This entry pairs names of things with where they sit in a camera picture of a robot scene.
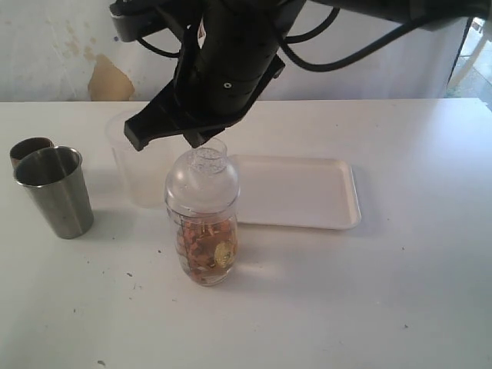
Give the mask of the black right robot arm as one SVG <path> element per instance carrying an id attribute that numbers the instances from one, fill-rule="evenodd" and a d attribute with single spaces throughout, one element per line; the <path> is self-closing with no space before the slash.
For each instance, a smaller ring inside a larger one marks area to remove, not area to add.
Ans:
<path id="1" fill-rule="evenodd" d="M 159 138 L 182 135 L 198 147 L 238 123 L 285 58 L 311 72 L 345 68 L 418 28 L 456 18 L 491 17 L 489 1 L 332 1 L 315 29 L 290 35 L 302 1 L 116 1 L 112 21 L 123 42 L 146 45 L 146 37 L 169 30 L 180 42 L 173 79 L 136 115 L 124 133 L 138 151 Z M 325 64 L 303 60 L 291 45 L 328 28 L 340 11 L 396 22 L 397 27 L 361 50 Z"/>

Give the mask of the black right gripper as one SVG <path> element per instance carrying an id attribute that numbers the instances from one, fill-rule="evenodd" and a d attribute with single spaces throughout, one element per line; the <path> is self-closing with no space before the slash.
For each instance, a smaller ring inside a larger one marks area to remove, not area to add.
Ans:
<path id="1" fill-rule="evenodd" d="M 202 146 L 239 122 L 283 72 L 278 48 L 266 22 L 191 23 L 172 82 L 125 121 L 125 137 L 136 151 L 174 135 Z"/>

